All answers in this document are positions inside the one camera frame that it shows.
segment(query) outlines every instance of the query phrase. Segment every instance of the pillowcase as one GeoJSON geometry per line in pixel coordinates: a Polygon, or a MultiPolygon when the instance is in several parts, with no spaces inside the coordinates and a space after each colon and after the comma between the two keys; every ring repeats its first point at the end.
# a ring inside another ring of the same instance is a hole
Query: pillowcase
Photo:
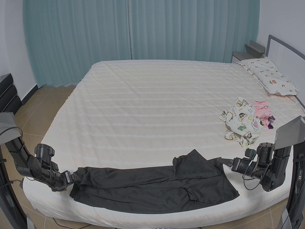
{"type": "Polygon", "coordinates": [[[245,59],[237,63],[247,71],[251,71],[271,94],[284,96],[296,95],[299,92],[266,56],[259,59],[245,59]]]}

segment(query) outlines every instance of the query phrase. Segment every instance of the white label sticker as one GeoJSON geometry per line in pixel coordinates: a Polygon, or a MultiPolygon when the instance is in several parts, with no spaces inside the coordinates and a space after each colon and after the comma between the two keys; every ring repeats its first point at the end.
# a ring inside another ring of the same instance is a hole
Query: white label sticker
{"type": "Polygon", "coordinates": [[[69,174],[67,171],[66,171],[66,178],[67,178],[68,183],[70,183],[71,181],[70,181],[69,174]]]}

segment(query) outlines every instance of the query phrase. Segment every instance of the white bed sheet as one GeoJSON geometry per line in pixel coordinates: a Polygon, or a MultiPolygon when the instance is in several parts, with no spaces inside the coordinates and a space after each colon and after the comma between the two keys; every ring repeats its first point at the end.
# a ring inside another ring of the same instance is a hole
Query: white bed sheet
{"type": "MultiPolygon", "coordinates": [[[[256,77],[235,63],[179,60],[104,61],[92,66],[57,113],[42,143],[55,149],[60,171],[78,167],[120,169],[172,165],[194,148],[206,159],[243,157],[238,142],[224,138],[218,118],[237,97],[267,100],[274,129],[257,144],[274,142],[275,130],[304,115],[295,97],[270,95],[256,77]]],[[[244,188],[242,175],[225,167],[240,196],[233,201],[171,214],[131,214],[75,202],[25,179],[24,192],[43,214],[117,228],[189,228],[219,224],[262,211],[288,197],[292,159],[282,186],[265,192],[244,188]]],[[[257,180],[247,181],[254,187],[257,180]]]]}

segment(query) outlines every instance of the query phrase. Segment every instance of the white headboard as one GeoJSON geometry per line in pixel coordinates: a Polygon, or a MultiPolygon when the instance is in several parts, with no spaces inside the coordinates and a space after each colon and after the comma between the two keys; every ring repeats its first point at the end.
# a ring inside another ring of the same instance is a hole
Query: white headboard
{"type": "Polygon", "coordinates": [[[269,35],[266,56],[299,90],[296,95],[305,105],[305,55],[287,43],[269,35]]]}

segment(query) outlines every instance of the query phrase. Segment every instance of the gray headboard frame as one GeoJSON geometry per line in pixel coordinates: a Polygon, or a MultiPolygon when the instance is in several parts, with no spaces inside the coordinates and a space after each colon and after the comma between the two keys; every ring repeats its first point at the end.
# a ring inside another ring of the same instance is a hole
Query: gray headboard frame
{"type": "MultiPolygon", "coordinates": [[[[300,51],[296,50],[295,48],[293,48],[292,46],[288,45],[287,43],[283,42],[282,40],[272,36],[272,35],[269,35],[268,37],[268,44],[267,44],[267,50],[266,50],[266,56],[268,57],[268,53],[269,53],[269,47],[270,47],[270,41],[274,40],[278,43],[280,43],[281,45],[283,45],[284,47],[290,49],[292,52],[294,52],[295,54],[297,54],[298,56],[300,56],[301,58],[303,58],[305,60],[305,55],[302,54],[300,51]]],[[[296,99],[300,102],[300,104],[305,108],[305,105],[298,99],[297,96],[295,96],[296,99]]]]}

